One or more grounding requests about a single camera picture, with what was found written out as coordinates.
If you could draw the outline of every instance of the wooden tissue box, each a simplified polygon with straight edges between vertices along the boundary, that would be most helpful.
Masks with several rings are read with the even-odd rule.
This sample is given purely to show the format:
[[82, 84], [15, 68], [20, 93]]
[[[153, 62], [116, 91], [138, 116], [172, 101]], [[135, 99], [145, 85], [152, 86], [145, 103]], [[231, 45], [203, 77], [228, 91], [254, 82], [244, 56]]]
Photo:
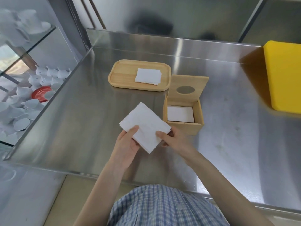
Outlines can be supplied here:
[[[208, 80], [209, 77], [204, 76], [172, 75], [163, 105], [163, 121], [171, 126], [176, 126], [186, 135], [195, 136], [204, 126], [199, 98]], [[169, 105], [192, 107], [194, 123], [168, 121], [167, 107]]]

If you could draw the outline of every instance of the metal countertop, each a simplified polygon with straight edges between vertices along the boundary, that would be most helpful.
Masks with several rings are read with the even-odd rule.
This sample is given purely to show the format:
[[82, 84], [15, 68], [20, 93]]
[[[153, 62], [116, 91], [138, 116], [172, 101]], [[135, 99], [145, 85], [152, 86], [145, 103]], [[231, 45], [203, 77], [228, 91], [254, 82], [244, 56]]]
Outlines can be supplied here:
[[[113, 64], [121, 59], [163, 62], [172, 74], [210, 77], [200, 97], [205, 126], [191, 137], [198, 151], [250, 201], [301, 210], [301, 119], [272, 110], [261, 98], [266, 93], [265, 68], [242, 59], [262, 58], [261, 47], [88, 33], [94, 48], [7, 160], [97, 177], [121, 132], [119, 122], [140, 102], [162, 118], [167, 93], [110, 86], [107, 77]], [[123, 180], [208, 195], [196, 174], [170, 148], [157, 147], [151, 154], [140, 149]]]

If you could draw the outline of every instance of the plaid shirt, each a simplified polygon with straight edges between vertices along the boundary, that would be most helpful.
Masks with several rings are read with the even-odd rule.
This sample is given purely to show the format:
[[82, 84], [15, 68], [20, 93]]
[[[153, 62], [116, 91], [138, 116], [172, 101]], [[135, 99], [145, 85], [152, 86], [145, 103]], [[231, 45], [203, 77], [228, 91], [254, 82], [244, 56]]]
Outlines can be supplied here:
[[229, 226], [200, 194], [163, 185], [140, 186], [123, 196], [114, 203], [107, 225]]

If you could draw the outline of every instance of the yellow cutting board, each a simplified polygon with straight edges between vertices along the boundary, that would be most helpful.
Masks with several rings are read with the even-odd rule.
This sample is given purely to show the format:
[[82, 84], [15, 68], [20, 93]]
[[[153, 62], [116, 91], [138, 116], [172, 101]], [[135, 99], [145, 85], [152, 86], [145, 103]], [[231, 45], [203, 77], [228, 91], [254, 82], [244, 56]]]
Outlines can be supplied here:
[[263, 49], [273, 109], [301, 114], [301, 44], [268, 41]]

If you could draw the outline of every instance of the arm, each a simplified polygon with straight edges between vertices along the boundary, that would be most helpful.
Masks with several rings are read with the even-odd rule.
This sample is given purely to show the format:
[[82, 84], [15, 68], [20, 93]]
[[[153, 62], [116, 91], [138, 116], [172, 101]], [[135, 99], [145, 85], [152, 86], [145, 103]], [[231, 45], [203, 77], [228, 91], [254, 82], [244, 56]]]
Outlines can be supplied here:
[[134, 126], [119, 134], [112, 155], [100, 173], [84, 207], [73, 226], [107, 225], [124, 171], [132, 163], [140, 146], [132, 139]]
[[273, 226], [176, 127], [169, 135], [157, 131], [156, 135], [171, 146], [197, 174], [231, 226]]

